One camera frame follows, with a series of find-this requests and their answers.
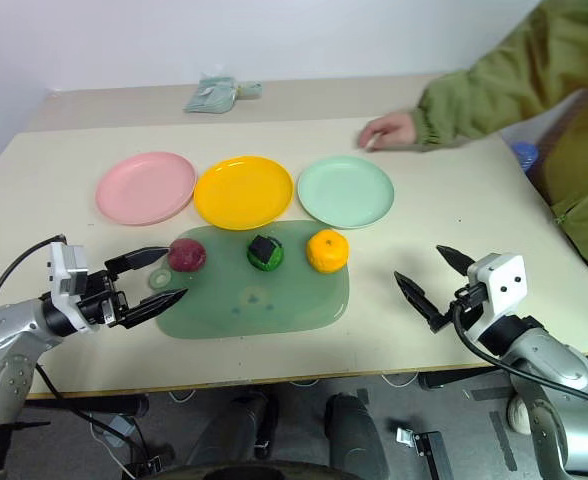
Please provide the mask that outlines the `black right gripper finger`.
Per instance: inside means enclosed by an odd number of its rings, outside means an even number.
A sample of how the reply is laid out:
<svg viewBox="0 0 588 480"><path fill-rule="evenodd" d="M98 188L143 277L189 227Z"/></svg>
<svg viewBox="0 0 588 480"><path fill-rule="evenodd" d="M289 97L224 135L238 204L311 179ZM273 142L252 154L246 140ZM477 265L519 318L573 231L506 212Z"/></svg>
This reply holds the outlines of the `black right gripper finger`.
<svg viewBox="0 0 588 480"><path fill-rule="evenodd" d="M427 321L431 329L437 329L440 311L425 296L425 292L413 280L395 271L394 278L403 296L410 305Z"/></svg>
<svg viewBox="0 0 588 480"><path fill-rule="evenodd" d="M437 245L436 249L451 268L464 277L468 276L468 270L474 264L472 258L449 246Z"/></svg>

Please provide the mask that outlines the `person's bare hand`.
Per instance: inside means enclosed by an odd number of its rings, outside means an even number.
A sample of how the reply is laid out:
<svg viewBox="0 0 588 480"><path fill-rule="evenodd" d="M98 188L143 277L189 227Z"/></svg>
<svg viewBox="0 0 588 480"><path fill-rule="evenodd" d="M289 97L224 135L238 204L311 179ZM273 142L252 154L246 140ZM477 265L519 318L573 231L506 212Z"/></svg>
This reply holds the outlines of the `person's bare hand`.
<svg viewBox="0 0 588 480"><path fill-rule="evenodd" d="M369 151L415 145L417 132L409 113L392 112L368 122L357 138L359 148Z"/></svg>

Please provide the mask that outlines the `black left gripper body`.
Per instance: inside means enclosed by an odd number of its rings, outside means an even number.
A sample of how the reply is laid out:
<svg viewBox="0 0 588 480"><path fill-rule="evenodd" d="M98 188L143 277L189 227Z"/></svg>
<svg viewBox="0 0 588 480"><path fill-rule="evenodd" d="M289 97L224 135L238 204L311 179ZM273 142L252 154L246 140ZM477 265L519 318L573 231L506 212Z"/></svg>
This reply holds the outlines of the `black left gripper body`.
<svg viewBox="0 0 588 480"><path fill-rule="evenodd" d="M117 275L100 270L87 277L86 290L80 296L77 307L91 326L119 325L128 311L126 295L116 286Z"/></svg>

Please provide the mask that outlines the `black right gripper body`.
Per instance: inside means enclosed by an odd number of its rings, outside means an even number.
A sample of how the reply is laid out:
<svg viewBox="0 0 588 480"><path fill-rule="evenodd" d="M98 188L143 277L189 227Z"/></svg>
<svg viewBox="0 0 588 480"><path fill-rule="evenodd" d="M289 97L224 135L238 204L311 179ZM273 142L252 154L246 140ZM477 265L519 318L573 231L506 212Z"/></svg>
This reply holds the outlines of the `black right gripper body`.
<svg viewBox="0 0 588 480"><path fill-rule="evenodd" d="M467 285L455 292L455 298L450 303L446 313L437 312L428 320L432 332L439 332L449 323L454 323L454 310L461 308L460 323L464 331L468 331L482 316L485 301L485 287L481 284Z"/></svg>

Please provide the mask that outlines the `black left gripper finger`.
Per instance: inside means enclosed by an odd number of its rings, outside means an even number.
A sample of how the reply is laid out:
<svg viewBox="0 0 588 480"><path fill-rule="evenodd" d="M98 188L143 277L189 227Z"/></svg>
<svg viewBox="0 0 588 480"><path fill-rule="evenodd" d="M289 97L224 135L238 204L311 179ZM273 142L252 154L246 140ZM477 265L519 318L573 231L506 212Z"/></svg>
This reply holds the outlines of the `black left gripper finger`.
<svg viewBox="0 0 588 480"><path fill-rule="evenodd" d="M169 247L143 247L109 259L104 262L104 265L109 278L117 280L120 274L151 265L167 255L169 251Z"/></svg>
<svg viewBox="0 0 588 480"><path fill-rule="evenodd" d="M122 326L131 329L157 317L179 302L187 292L187 288L167 290L142 300L122 314Z"/></svg>

